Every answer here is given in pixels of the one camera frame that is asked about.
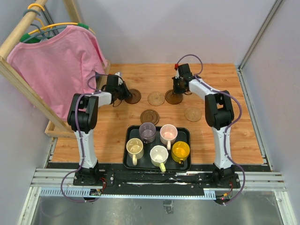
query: gray floor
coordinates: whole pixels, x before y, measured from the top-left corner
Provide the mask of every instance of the gray floor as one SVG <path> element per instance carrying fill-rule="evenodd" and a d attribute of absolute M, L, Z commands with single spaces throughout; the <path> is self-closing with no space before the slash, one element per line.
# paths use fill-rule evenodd
<path fill-rule="evenodd" d="M 101 198 L 72 203 L 63 197 L 40 197 L 33 225 L 282 225 L 273 192 L 245 192 L 227 206 L 212 200 Z"/>

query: pink shirt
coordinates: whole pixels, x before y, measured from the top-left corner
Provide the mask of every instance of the pink shirt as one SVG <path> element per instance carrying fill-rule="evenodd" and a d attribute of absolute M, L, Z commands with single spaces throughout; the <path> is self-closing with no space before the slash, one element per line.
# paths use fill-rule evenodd
<path fill-rule="evenodd" d="M 101 62 L 107 66 L 96 37 L 72 25 L 47 41 L 17 44 L 7 61 L 65 121 L 73 95 L 93 92 L 88 78 L 104 73 Z M 95 79 L 90 85 L 96 87 Z"/>

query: round coaster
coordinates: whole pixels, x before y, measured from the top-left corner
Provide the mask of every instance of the round coaster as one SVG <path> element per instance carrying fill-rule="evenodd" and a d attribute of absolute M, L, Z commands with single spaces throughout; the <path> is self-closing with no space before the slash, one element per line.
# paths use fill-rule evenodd
<path fill-rule="evenodd" d="M 199 119 L 201 119 L 201 117 L 202 117 L 200 109 L 195 108 L 195 107 L 187 108 L 185 110 L 184 114 L 185 114 L 186 118 L 192 122 L 196 122 Z"/>
<path fill-rule="evenodd" d="M 162 105 L 165 102 L 164 94 L 158 91 L 154 91 L 148 95 L 148 102 L 150 105 Z"/>
<path fill-rule="evenodd" d="M 128 104 L 136 104 L 141 100 L 142 95 L 137 89 L 130 89 L 129 92 L 132 94 L 132 97 L 125 99 L 125 102 Z"/>
<path fill-rule="evenodd" d="M 173 94 L 173 90 L 168 90 L 165 94 L 165 99 L 172 105 L 179 104 L 183 100 L 182 94 Z"/>
<path fill-rule="evenodd" d="M 147 109 L 142 112 L 140 119 L 142 123 L 150 122 L 156 125 L 159 122 L 159 114 L 152 109 Z"/>

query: white mug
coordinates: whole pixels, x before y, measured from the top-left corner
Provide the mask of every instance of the white mug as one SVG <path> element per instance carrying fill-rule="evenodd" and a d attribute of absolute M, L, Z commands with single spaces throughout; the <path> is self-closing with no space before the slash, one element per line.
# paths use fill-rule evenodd
<path fill-rule="evenodd" d="M 178 131 L 175 126 L 171 124 L 163 125 L 160 129 L 160 141 L 167 146 L 168 150 L 171 150 L 171 144 L 175 143 L 177 134 Z"/>
<path fill-rule="evenodd" d="M 126 150 L 132 158 L 133 165 L 137 165 L 137 160 L 144 155 L 143 142 L 138 138 L 132 138 L 127 142 Z"/>
<path fill-rule="evenodd" d="M 154 146 L 150 151 L 152 164 L 159 167 L 161 172 L 165 172 L 165 163 L 168 159 L 168 156 L 168 150 L 161 145 Z"/>

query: black mug handle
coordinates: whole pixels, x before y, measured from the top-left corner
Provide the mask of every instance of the black mug handle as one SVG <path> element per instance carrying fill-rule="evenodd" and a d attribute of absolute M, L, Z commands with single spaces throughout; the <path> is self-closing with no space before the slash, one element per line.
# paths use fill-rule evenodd
<path fill-rule="evenodd" d="M 184 167 L 184 161 L 183 160 L 180 160 L 179 164 L 180 164 L 181 167 Z"/>

